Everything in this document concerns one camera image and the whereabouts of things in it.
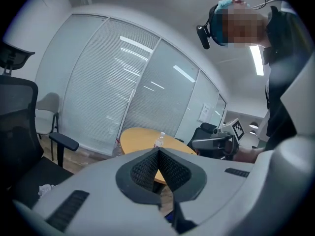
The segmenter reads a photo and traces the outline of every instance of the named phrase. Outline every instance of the white chair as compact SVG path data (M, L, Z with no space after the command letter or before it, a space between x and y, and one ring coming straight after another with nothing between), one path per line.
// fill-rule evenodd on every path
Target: white chair
M56 93L50 92L44 98L36 103L37 110L46 110L53 113L52 118L42 118L42 117L35 117L35 127L36 133L41 138L41 135L48 135L54 132L54 128L57 128L57 132L59 133L59 95ZM50 141L51 146L51 159L54 161L54 154L53 154L53 141Z

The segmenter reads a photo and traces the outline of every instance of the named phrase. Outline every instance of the person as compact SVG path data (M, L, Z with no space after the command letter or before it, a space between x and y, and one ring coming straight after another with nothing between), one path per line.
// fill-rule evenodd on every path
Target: person
M264 65L269 64L271 68L265 89L270 138L265 148L240 147L233 158L253 163L260 153L274 149L296 134L280 97L303 69L314 45L304 24L286 2L282 2L280 11L271 6L271 12L265 17L244 0L219 1L210 9L209 28L212 39L221 46L264 47Z

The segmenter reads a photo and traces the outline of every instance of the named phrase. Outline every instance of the wooden table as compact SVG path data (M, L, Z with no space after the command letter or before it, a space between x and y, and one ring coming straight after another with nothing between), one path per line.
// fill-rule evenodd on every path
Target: wooden table
M159 138L160 133L160 131L147 128L126 129L120 137L120 144L124 154L144 150L147 148L153 148L154 142L157 138ZM185 153L196 155L195 151L189 148L186 144L168 135L164 136L163 148L172 148ZM166 184L160 171L157 172L154 180L156 182Z

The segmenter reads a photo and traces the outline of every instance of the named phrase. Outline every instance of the glass wall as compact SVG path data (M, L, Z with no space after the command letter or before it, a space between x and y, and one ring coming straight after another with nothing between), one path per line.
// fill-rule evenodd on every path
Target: glass wall
M185 144L188 144L195 129L200 127L203 122L210 122L210 118L216 107L218 95L219 91L216 87L203 72L200 72L190 102L175 137L182 139Z
M120 20L70 16L49 44L35 81L38 99L50 92L60 96L61 132L110 155L116 138L131 127L188 143L201 123L218 125L225 108L221 97L216 105L218 90L159 39ZM201 116L205 106L207 115Z
M158 42L155 35L109 19L85 47L69 80L63 133L111 154L133 89Z
M225 107L226 107L226 102L223 100L223 98L221 97L221 95L219 95L218 98L218 102L216 105L216 108L212 114L212 117L210 119L210 124L215 125L216 127L218 127L221 124L223 115L224 115L224 111L225 111Z
M198 68L162 40L143 73L122 131L144 127L175 136L197 75Z

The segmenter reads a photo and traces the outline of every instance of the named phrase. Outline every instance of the black office chair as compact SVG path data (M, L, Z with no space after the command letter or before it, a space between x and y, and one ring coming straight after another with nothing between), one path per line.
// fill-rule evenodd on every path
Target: black office chair
M194 147L192 146L192 141L196 139L208 139L211 138L211 135L213 134L213 130L216 128L215 125L209 124L209 123L202 123L200 125L200 128L196 128L190 142L187 144L188 147L191 149L195 150ZM204 150L204 149L199 149L198 155L204 156L204 157L210 157L210 158L215 158L215 159L220 159L224 156L222 151L216 150Z
M25 51L2 41L0 44L0 67L4 68L3 75L11 76L12 70L22 68L28 58L34 54L35 52Z
M63 169L63 148L77 150L78 143L59 133L58 164L43 156L35 129L37 85L28 80L0 76L0 177L11 198L29 208L38 200L39 186L57 185L72 173Z

